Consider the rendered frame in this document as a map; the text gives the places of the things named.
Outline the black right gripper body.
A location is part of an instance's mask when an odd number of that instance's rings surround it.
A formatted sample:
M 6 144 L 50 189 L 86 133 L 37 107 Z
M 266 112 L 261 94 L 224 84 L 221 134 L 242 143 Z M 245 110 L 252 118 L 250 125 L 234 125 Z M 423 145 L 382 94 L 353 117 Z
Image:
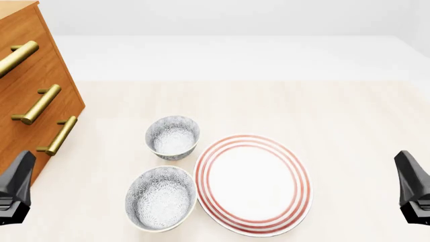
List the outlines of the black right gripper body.
M 407 223 L 430 225 L 430 196 L 407 200 L 400 196 L 400 211 Z

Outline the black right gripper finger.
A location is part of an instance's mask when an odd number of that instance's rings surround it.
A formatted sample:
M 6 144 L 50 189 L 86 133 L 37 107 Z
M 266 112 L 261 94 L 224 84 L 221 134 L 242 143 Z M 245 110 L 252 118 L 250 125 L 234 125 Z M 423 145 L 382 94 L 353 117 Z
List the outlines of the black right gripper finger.
M 430 200 L 430 175 L 417 163 L 408 151 L 400 151 L 395 157 L 400 183 L 399 205 L 409 201 Z

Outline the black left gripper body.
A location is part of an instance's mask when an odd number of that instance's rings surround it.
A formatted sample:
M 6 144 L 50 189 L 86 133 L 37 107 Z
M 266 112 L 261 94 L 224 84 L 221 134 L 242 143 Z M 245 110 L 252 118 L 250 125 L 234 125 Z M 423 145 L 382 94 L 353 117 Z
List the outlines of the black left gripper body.
M 30 206 L 21 199 L 0 192 L 0 225 L 23 223 Z

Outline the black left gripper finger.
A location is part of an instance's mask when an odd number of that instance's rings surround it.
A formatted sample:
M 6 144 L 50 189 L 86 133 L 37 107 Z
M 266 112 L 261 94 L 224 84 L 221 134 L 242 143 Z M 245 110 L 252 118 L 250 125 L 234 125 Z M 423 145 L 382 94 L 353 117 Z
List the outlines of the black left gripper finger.
M 35 162 L 36 157 L 30 151 L 22 151 L 0 175 L 0 197 L 30 204 L 31 177 Z

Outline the large grey patterned bowl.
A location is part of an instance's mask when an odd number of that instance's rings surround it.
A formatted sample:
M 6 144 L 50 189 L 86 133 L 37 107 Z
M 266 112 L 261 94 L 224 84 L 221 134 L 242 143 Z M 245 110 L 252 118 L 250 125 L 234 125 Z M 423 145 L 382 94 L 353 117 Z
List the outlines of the large grey patterned bowl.
M 162 165 L 145 171 L 131 183 L 125 196 L 125 213 L 140 230 L 162 233 L 183 223 L 196 202 L 192 176 L 179 167 Z

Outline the small grey patterned bowl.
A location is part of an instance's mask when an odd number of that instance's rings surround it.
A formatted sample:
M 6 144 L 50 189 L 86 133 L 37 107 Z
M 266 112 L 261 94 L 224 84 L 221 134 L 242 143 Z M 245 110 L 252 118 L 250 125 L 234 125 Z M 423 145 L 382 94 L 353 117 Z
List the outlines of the small grey patterned bowl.
M 186 116 L 166 116 L 145 133 L 147 147 L 161 159 L 178 161 L 190 155 L 200 139 L 198 123 Z

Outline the wooden drawer front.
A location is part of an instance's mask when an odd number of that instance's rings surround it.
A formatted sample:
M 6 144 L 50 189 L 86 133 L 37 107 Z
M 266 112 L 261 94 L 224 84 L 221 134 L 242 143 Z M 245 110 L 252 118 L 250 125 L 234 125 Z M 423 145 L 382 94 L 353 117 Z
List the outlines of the wooden drawer front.
M 52 82 L 55 78 L 64 77 L 73 86 L 65 68 L 63 67 L 57 53 L 52 49 L 45 54 L 32 68 L 27 70 L 19 79 L 43 80 L 47 79 Z
M 14 114 L 25 114 L 42 96 L 39 89 L 58 84 L 59 94 L 31 125 L 12 120 Z M 62 129 L 59 120 L 79 116 L 85 104 L 67 78 L 40 81 L 19 79 L 0 85 L 0 175 L 22 151 L 31 151 L 36 157 L 31 182 L 34 182 L 50 159 L 50 155 L 37 152 L 37 147 L 48 147 Z
M 39 50 L 0 78 L 0 93 L 52 50 L 51 41 L 34 5 L 0 20 L 0 60 L 12 53 L 11 46 L 21 46 L 30 40 L 37 42 Z

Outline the wooden cabinet with drawers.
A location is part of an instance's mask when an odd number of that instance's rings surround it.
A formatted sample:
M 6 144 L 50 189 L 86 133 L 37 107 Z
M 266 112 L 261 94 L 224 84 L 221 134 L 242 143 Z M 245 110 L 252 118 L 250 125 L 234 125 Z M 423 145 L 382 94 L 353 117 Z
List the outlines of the wooden cabinet with drawers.
M 12 54 L 12 47 L 30 41 L 38 44 L 39 49 L 0 77 L 0 175 L 22 151 L 31 151 L 36 157 L 31 180 L 36 181 L 50 159 L 36 148 L 48 146 L 62 128 L 57 122 L 79 116 L 85 103 L 38 2 L 0 1 L 0 60 Z M 60 86 L 59 94 L 33 124 L 11 119 L 14 114 L 25 114 L 42 97 L 39 89 L 54 84 Z

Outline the white plate with red rings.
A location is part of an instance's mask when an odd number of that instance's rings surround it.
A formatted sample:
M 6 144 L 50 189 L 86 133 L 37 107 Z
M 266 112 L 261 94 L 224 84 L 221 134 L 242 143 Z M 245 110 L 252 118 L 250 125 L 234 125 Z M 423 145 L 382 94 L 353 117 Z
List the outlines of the white plate with red rings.
M 281 143 L 235 134 L 207 147 L 193 171 L 198 201 L 219 225 L 250 237 L 274 237 L 309 213 L 313 187 L 299 158 Z

